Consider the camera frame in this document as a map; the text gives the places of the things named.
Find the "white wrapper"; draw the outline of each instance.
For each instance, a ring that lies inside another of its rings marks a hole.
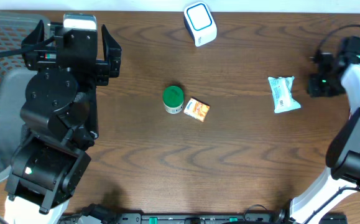
[[[292,85],[294,77],[268,77],[269,85],[274,98],[275,113],[295,110],[301,108],[301,105],[292,98]]]

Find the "wooden table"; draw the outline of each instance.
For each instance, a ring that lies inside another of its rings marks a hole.
[[[122,46],[122,65],[119,78],[98,87],[101,136],[87,151],[92,161],[67,212],[90,203],[145,213],[236,213],[255,203],[276,210],[322,172],[349,106],[344,95],[307,95],[316,71],[309,57],[324,34],[360,24],[360,15],[213,13],[217,39],[196,48],[180,12],[88,13]],[[360,30],[338,34],[326,49],[351,34]],[[274,114],[267,77],[279,76],[296,77],[301,109]],[[183,86],[186,101],[211,106],[204,123],[164,110],[171,83]],[[333,211],[360,223],[360,193]]]

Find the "green light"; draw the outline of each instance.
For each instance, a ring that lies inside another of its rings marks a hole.
[[[32,169],[29,168],[29,167],[26,167],[26,168],[25,168],[25,173],[28,174],[28,175],[29,175],[29,174],[32,174]]]
[[[150,217],[149,218],[149,224],[157,224],[157,218],[156,217]]]

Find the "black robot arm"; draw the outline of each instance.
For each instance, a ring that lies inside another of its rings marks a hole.
[[[121,47],[105,26],[104,60],[96,59],[96,29],[58,23],[51,29],[55,45],[38,46],[44,41],[42,21],[22,42],[23,49],[37,46],[22,57],[38,73],[27,85],[21,109],[31,134],[12,157],[6,185],[10,200],[20,196],[40,205],[44,214],[73,196],[90,163],[85,151],[98,138],[96,86],[118,77],[121,64]]]
[[[332,178],[360,187],[360,108],[329,145],[326,165],[331,169]]]

